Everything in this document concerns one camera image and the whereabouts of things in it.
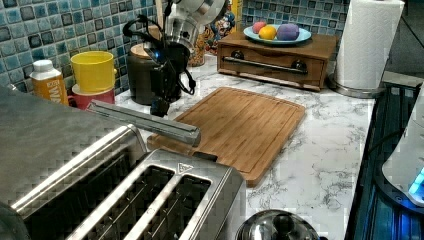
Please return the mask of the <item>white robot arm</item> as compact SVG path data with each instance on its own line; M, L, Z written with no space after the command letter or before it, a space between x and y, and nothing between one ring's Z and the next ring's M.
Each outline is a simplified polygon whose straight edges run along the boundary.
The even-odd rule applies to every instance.
M145 52L157 64L150 72L152 115L165 116L181 92L195 93L196 82L187 67L200 27L222 17L226 7L227 0L168 0L161 38L144 45Z

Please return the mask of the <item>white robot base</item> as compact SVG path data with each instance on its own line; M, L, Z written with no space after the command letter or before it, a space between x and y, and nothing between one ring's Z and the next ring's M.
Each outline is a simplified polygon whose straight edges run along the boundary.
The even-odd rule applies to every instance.
M423 214L423 86L388 83L377 117L382 131L375 170L379 191L395 206Z

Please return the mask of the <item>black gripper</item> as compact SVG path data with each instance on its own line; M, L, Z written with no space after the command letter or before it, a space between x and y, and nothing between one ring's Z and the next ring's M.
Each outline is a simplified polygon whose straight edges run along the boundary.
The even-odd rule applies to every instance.
M151 90L157 97L152 99L150 114L164 117L168 114L169 102L175 102L181 97L178 81L187 68L190 51L175 42L166 46L158 42L146 43L144 50L155 63L150 78Z

